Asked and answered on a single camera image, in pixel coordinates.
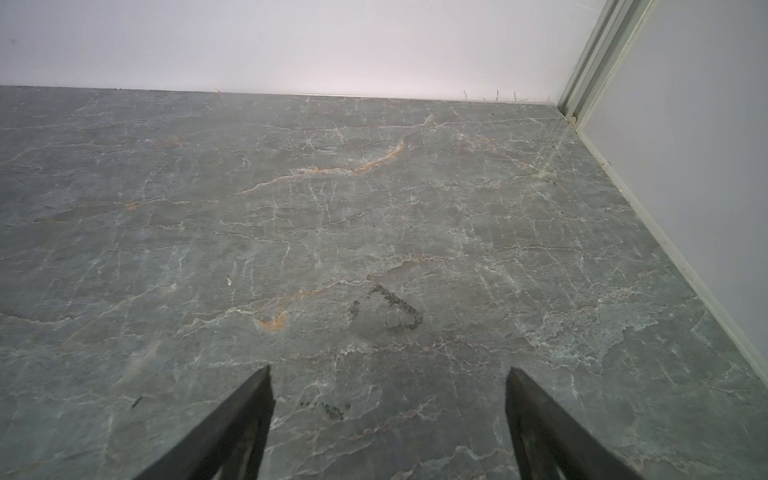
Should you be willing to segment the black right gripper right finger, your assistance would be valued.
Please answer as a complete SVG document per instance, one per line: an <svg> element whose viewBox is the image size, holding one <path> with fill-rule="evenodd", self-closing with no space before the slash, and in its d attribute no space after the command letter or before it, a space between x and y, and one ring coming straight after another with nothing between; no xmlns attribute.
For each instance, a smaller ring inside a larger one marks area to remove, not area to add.
<svg viewBox="0 0 768 480"><path fill-rule="evenodd" d="M505 412L522 479L638 479L527 373L512 367Z"/></svg>

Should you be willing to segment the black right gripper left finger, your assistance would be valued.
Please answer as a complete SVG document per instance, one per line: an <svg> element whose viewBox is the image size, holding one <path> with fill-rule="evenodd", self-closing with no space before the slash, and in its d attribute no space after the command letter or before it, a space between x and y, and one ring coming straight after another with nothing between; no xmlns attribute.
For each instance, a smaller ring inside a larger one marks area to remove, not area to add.
<svg viewBox="0 0 768 480"><path fill-rule="evenodd" d="M140 479L256 479L275 399L270 367L250 376Z"/></svg>

